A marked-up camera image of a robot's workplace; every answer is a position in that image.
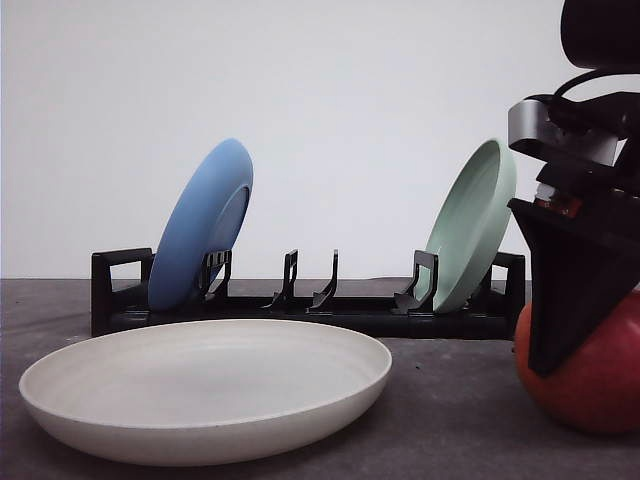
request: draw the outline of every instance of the white plate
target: white plate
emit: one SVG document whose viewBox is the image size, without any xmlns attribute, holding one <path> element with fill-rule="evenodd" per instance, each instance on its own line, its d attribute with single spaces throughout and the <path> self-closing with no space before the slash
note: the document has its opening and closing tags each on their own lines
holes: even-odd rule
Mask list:
<svg viewBox="0 0 640 480">
<path fill-rule="evenodd" d="M 36 421 L 67 445 L 143 465 L 265 457 L 339 430 L 384 388 L 391 353 L 342 328 L 210 320 L 106 335 L 20 379 Z"/>
</svg>

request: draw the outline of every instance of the black cable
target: black cable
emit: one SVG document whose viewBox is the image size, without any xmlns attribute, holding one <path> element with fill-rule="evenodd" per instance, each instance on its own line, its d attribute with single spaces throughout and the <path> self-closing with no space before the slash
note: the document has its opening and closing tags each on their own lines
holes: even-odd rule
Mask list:
<svg viewBox="0 0 640 480">
<path fill-rule="evenodd" d="M 556 90 L 556 93 L 553 94 L 553 96 L 555 99 L 557 99 L 558 97 L 562 97 L 573 87 L 576 87 L 582 83 L 588 82 L 589 80 L 594 80 L 596 78 L 610 77 L 613 75 L 640 75 L 640 65 L 630 65 L 621 68 L 599 68 L 596 70 L 591 70 L 590 72 L 578 75 L 576 78 L 572 78 L 568 82 L 561 85 L 560 88 Z"/>
</svg>

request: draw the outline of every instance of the plate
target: plate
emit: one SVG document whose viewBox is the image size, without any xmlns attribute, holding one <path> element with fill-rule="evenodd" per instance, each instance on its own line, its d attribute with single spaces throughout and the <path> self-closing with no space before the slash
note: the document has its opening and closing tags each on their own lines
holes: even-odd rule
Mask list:
<svg viewBox="0 0 640 480">
<path fill-rule="evenodd" d="M 158 245 L 149 278 L 151 310 L 178 307 L 198 294 L 202 259 L 209 252 L 233 247 L 252 185 L 251 157 L 235 139 L 220 143 L 202 161 L 180 195 Z M 211 272 L 211 281 L 219 271 Z"/>
<path fill-rule="evenodd" d="M 141 465 L 213 465 L 301 447 L 381 393 L 391 353 L 284 320 L 208 320 L 86 340 L 33 364 L 20 393 L 61 442 Z"/>
<path fill-rule="evenodd" d="M 498 253 L 509 223 L 507 203 L 515 196 L 516 166 L 499 140 L 482 144 L 460 172 L 438 214 L 426 250 L 438 255 L 438 288 L 433 309 L 464 307 Z M 416 298 L 429 290 L 420 272 Z"/>
</svg>

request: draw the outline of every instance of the blue plate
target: blue plate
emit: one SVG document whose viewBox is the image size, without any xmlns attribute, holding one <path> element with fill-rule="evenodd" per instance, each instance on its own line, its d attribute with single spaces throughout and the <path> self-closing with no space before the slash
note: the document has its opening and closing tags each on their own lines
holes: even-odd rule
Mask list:
<svg viewBox="0 0 640 480">
<path fill-rule="evenodd" d="M 237 140 L 225 140 L 202 161 L 158 245 L 149 278 L 151 310 L 177 307 L 198 294 L 202 259 L 208 252 L 233 247 L 252 186 L 251 157 Z"/>
</svg>

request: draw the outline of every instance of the black dish rack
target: black dish rack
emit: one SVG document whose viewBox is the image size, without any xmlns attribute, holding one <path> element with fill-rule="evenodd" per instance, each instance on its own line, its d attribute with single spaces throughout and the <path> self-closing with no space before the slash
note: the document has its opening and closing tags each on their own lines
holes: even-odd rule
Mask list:
<svg viewBox="0 0 640 480">
<path fill-rule="evenodd" d="M 204 256 L 198 280 L 199 295 L 177 309 L 149 309 L 147 287 L 154 254 L 150 248 L 94 253 L 91 257 L 91 335 L 100 336 L 132 328 L 167 323 L 224 319 L 270 318 L 323 323 L 356 330 L 375 337 L 511 339 L 525 302 L 525 257 L 498 253 L 493 266 L 507 269 L 504 293 L 492 289 L 492 271 L 460 310 L 434 313 L 438 285 L 438 256 L 422 250 L 414 254 L 413 278 L 393 297 L 340 296 L 338 251 L 333 253 L 333 273 L 326 287 L 312 296 L 296 296 L 298 251 L 284 257 L 282 288 L 271 296 L 229 294 L 231 250 Z M 141 263 L 140 283 L 114 289 L 111 267 Z M 210 290 L 211 271 L 223 267 L 224 275 Z M 429 291 L 414 297 L 421 268 L 428 269 Z"/>
</svg>

